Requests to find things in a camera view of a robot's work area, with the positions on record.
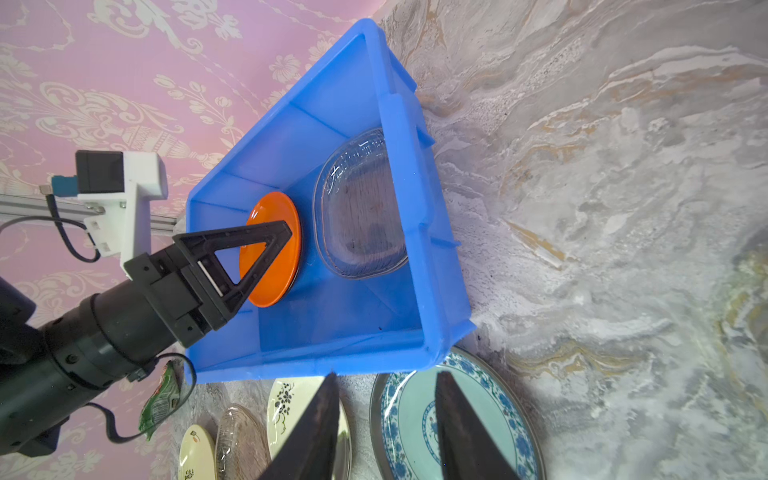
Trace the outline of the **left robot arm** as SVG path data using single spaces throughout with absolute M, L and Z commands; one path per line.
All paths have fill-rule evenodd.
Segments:
M 35 328 L 1 283 L 1 452 L 52 453 L 61 426 L 114 383 L 145 378 L 174 343 L 233 319 L 294 234 L 285 221 L 174 236 L 125 263 L 128 280 Z

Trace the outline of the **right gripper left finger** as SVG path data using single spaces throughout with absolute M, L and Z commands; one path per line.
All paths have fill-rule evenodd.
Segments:
M 339 385 L 330 373 L 305 409 L 299 422 L 263 479 L 332 479 L 339 420 Z

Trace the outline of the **teal blue patterned plate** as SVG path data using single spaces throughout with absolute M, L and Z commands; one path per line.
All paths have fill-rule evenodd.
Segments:
M 539 443 L 517 396 L 487 363 L 459 348 L 429 370 L 376 377 L 370 432 L 382 477 L 442 477 L 435 404 L 441 372 L 452 374 L 519 478 L 546 478 Z

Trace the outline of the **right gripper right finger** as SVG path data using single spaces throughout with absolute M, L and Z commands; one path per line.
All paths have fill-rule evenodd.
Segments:
M 437 375 L 435 400 L 444 479 L 519 479 L 450 373 Z

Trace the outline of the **clear glass plate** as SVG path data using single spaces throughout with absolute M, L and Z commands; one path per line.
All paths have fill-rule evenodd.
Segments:
M 317 178 L 312 205 L 316 248 L 334 274 L 362 280 L 407 263 L 381 128 L 352 138 L 328 158 Z

